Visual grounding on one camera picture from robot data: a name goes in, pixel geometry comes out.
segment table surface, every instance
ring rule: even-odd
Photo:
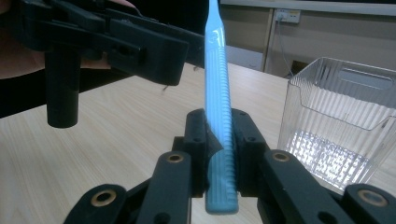
[[[276,148],[287,80],[229,64],[232,107],[253,118]],[[105,183],[131,189],[184,134],[186,115],[204,107],[204,69],[186,64],[164,88],[130,77],[79,96],[79,121],[59,130],[40,106],[0,119],[0,223],[63,223],[78,199]],[[192,200],[192,223],[261,223],[256,199],[232,216],[210,216]]]

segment toothbrush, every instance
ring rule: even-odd
[[[205,114],[222,150],[209,162],[206,212],[225,215],[238,211],[233,157],[233,124],[228,83],[224,25],[218,0],[209,0],[205,27]]]

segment transparent plastic box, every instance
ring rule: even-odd
[[[278,148],[334,191],[366,183],[396,147],[395,79],[395,71],[317,59],[289,81]]]

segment screw hole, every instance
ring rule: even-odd
[[[171,217],[167,213],[159,213],[154,217],[154,224],[167,224]]]
[[[170,155],[168,157],[168,161],[169,162],[180,162],[180,161],[183,161],[183,157],[180,155],[177,155],[177,154]]]
[[[125,47],[125,46],[119,46],[119,53],[122,54],[122,55],[124,55],[124,56],[127,56],[127,55],[130,54],[130,51],[129,51],[129,49],[128,49],[127,47]]]
[[[320,219],[320,221],[322,223],[326,223],[326,224],[336,224],[337,223],[337,219],[332,214],[329,214],[327,212],[319,212],[318,218]]]
[[[368,189],[361,189],[358,191],[358,195],[362,200],[371,205],[377,207],[385,207],[388,205],[388,200],[377,192]]]
[[[102,207],[112,203],[116,199],[117,193],[113,189],[102,190],[91,198],[91,204],[95,207]]]
[[[283,153],[280,153],[280,152],[275,153],[275,154],[273,155],[273,158],[274,158],[276,161],[288,161],[288,160],[290,159],[290,157],[289,157],[288,155],[283,154]]]

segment power outlet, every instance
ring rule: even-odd
[[[301,10],[278,8],[276,10],[276,21],[299,23]]]

